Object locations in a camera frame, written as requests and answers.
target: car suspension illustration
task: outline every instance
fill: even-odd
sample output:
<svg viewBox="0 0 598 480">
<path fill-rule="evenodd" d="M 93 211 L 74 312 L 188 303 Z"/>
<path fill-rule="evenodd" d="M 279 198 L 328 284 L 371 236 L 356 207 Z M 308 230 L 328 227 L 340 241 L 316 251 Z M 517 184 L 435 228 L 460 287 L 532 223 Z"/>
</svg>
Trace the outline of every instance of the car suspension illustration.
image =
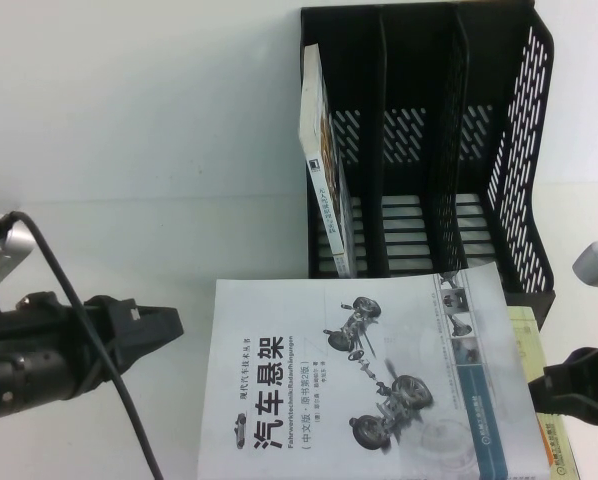
<svg viewBox="0 0 598 480">
<path fill-rule="evenodd" d="M 448 315 L 470 311 L 468 297 L 466 297 L 466 290 L 464 288 L 441 290 L 441 299 L 443 300 L 443 310 Z"/>
<path fill-rule="evenodd" d="M 457 282 L 455 282 L 455 277 L 457 276 L 457 271 L 452 272 L 445 272 L 439 274 L 439 285 L 442 286 L 444 283 L 450 285 L 450 288 L 459 288 Z"/>
<path fill-rule="evenodd" d="M 362 370 L 376 380 L 374 373 L 368 370 L 367 362 L 361 361 Z M 410 375 L 397 375 L 394 366 L 386 360 L 388 371 L 392 375 L 392 387 L 383 382 L 377 382 L 377 393 L 386 399 L 377 403 L 381 416 L 362 415 L 351 418 L 350 426 L 357 443 L 368 450 L 387 450 L 390 448 L 390 439 L 394 435 L 397 443 L 401 438 L 402 430 L 412 420 L 421 420 L 419 411 L 430 407 L 433 403 L 432 394 L 423 380 Z"/>
<path fill-rule="evenodd" d="M 330 346 L 340 352 L 349 352 L 348 359 L 357 361 L 364 355 L 363 344 L 361 342 L 361 337 L 363 336 L 373 356 L 376 356 L 372 344 L 366 335 L 366 330 L 373 323 L 378 323 L 377 318 L 381 315 L 379 304 L 369 298 L 358 297 L 352 306 L 342 303 L 341 308 L 352 310 L 352 314 L 345 325 L 339 330 L 323 331 L 323 333 L 328 335 Z"/>
<path fill-rule="evenodd" d="M 470 325 L 466 325 L 461 320 L 458 320 L 454 315 L 448 315 L 448 319 L 450 320 L 450 323 L 452 323 L 453 337 L 463 337 L 464 335 L 468 335 L 470 332 L 472 332 L 472 327 Z"/>
</svg>

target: wheel illustration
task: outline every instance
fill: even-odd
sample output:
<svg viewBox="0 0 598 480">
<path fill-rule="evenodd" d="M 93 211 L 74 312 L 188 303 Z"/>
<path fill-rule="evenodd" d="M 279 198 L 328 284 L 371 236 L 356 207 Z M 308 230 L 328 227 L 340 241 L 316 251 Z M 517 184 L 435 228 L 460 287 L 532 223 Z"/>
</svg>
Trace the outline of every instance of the wheel illustration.
<svg viewBox="0 0 598 480">
<path fill-rule="evenodd" d="M 410 397 L 410 407 L 421 410 L 432 404 L 432 393 L 423 381 L 410 375 L 401 375 L 392 383 L 392 390 Z"/>
<path fill-rule="evenodd" d="M 381 307 L 379 304 L 367 297 L 357 297 L 352 304 L 352 307 L 371 318 L 381 315 Z"/>
<path fill-rule="evenodd" d="M 470 325 L 463 325 L 460 327 L 455 327 L 452 331 L 453 337 L 464 337 L 472 332 L 472 327 Z"/>
<path fill-rule="evenodd" d="M 348 355 L 348 360 L 351 362 L 356 362 L 363 357 L 364 351 L 363 350 L 355 350 L 350 355 Z"/>
<path fill-rule="evenodd" d="M 331 332 L 328 336 L 328 343 L 332 348 L 340 352 L 350 352 L 354 347 L 352 341 L 341 331 Z"/>
<path fill-rule="evenodd" d="M 351 419 L 352 434 L 357 443 L 368 450 L 378 450 L 390 443 L 390 436 L 386 435 L 381 420 L 372 415 L 362 415 L 357 420 Z"/>
</svg>

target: mesh panel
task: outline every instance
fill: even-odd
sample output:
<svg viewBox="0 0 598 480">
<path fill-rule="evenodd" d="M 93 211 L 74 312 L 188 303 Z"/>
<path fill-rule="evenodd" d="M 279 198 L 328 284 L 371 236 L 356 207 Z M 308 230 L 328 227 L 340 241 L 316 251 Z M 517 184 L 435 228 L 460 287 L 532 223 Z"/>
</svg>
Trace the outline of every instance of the mesh panel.
<svg viewBox="0 0 598 480">
<path fill-rule="evenodd" d="M 523 49 L 523 63 L 515 81 L 514 99 L 508 108 L 508 158 L 502 157 L 503 149 L 500 149 L 488 187 L 490 202 L 503 225 L 515 269 L 526 292 L 541 292 L 546 289 L 546 277 L 530 238 L 529 225 L 532 224 L 530 178 L 536 167 L 538 137 L 543 124 L 547 64 L 545 45 L 537 39 L 531 28 L 528 43 Z M 505 143 L 505 135 L 502 135 L 502 144 Z M 502 169 L 503 162 L 506 162 L 505 180 L 499 178 L 497 185 L 497 172 Z M 501 197 L 499 208 L 498 195 Z"/>
<path fill-rule="evenodd" d="M 457 223 L 468 267 L 496 263 L 495 247 L 488 231 L 479 195 L 475 193 L 457 195 Z"/>
<path fill-rule="evenodd" d="M 492 132 L 492 105 L 469 106 L 463 115 L 460 161 L 481 160 L 488 154 Z"/>
<path fill-rule="evenodd" d="M 383 197 L 382 214 L 390 275 L 405 277 L 433 273 L 419 197 Z"/>
<path fill-rule="evenodd" d="M 439 144 L 431 170 L 433 229 L 439 248 L 439 268 L 457 270 L 465 266 L 461 238 L 457 226 L 455 192 L 466 87 L 466 52 L 460 38 L 453 37 L 445 102 L 440 116 Z"/>
<path fill-rule="evenodd" d="M 420 162 L 425 108 L 384 112 L 383 158 L 386 165 Z"/>
<path fill-rule="evenodd" d="M 335 112 L 332 118 L 341 160 L 345 165 L 357 165 L 359 163 L 359 121 L 361 112 L 359 110 Z"/>
</svg>

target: white table surface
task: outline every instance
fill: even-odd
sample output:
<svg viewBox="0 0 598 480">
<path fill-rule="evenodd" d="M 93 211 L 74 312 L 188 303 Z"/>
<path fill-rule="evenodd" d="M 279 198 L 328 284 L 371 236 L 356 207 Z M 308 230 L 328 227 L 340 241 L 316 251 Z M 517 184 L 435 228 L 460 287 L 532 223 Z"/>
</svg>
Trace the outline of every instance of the white table surface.
<svg viewBox="0 0 598 480">
<path fill-rule="evenodd" d="M 598 289 L 571 265 L 598 239 L 598 185 L 539 185 L 535 217 L 557 299 L 549 362 L 598 345 Z M 124 375 L 168 479 L 195 478 L 216 278 L 307 276 L 305 197 L 31 205 L 83 299 L 105 293 L 179 309 L 185 335 Z M 58 288 L 35 252 L 0 286 L 2 308 Z M 598 427 L 568 419 L 584 479 L 598 479 Z M 150 478 L 111 385 L 0 419 L 0 479 Z"/>
</svg>

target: white wall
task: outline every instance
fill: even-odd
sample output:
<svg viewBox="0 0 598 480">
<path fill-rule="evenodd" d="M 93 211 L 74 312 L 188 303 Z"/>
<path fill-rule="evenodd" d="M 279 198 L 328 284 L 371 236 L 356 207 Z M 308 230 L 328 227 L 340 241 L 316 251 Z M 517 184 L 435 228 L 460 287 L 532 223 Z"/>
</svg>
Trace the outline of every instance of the white wall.
<svg viewBox="0 0 598 480">
<path fill-rule="evenodd" d="M 0 2 L 0 199 L 301 193 L 298 9 L 334 3 Z M 598 181 L 598 1 L 538 10 L 539 180 Z"/>
<path fill-rule="evenodd" d="M 598 182 L 598 0 L 537 0 L 555 60 L 537 179 Z"/>
</svg>

